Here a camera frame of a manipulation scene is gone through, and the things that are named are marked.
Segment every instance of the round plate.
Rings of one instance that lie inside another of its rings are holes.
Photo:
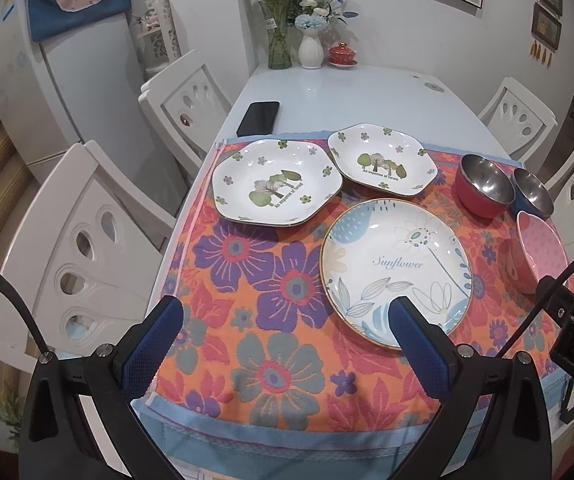
[[[391,128],[358,124],[331,134],[328,142],[344,176],[398,196],[419,194],[438,173],[420,142]]]
[[[356,66],[358,64],[358,62],[354,59],[353,62],[349,65],[342,65],[340,63],[332,63],[331,61],[329,62],[330,65],[338,67],[338,68],[351,68],[352,66]]]
[[[400,349],[388,306],[407,296],[448,334],[467,311],[472,278],[456,235],[438,217],[402,200],[362,202],[342,213],[320,253],[320,274],[340,317],[370,341]]]
[[[307,221],[338,193],[342,175],[312,142],[263,139],[223,160],[211,182],[225,218],[289,227]]]

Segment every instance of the red teacup with lid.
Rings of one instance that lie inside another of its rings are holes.
[[[353,59],[356,55],[355,50],[350,49],[346,43],[339,43],[329,49],[329,63],[336,65],[355,65]]]

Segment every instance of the refrigerator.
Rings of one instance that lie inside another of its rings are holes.
[[[125,14],[34,43],[26,0],[0,0],[0,120],[40,183],[74,143],[93,139],[176,215],[187,187],[140,110],[143,83]]]

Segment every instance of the black cable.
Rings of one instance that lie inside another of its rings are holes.
[[[534,308],[529,312],[528,316],[524,319],[522,324],[518,327],[516,332],[512,334],[509,340],[504,344],[504,346],[500,349],[496,357],[502,357],[507,353],[507,351],[518,341],[520,336],[528,329],[531,322],[536,318],[536,316],[540,313],[540,311],[544,308],[547,304],[547,301],[551,299],[554,295],[555,291],[558,290],[558,287],[561,286],[566,280],[568,280],[571,275],[574,273],[574,261],[572,261],[569,266],[563,270],[563,272],[558,276],[555,282],[547,289],[547,291],[542,295],[540,301],[536,303]]]
[[[24,301],[20,297],[20,294],[16,292],[11,283],[4,279],[1,274],[0,293],[11,302],[11,304],[18,311],[18,314],[20,314],[20,317],[22,317],[22,320],[29,329],[33,340],[36,342],[36,346],[38,347],[38,350],[40,350],[40,353],[44,354],[45,352],[48,352],[49,347],[47,346],[47,343],[45,343],[45,339],[42,337],[40,329],[38,329],[38,325],[36,324],[35,319],[33,319],[32,313],[25,305]]]

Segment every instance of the black phone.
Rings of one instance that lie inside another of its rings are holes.
[[[273,133],[273,124],[276,122],[279,107],[278,101],[251,103],[238,126],[238,137]]]

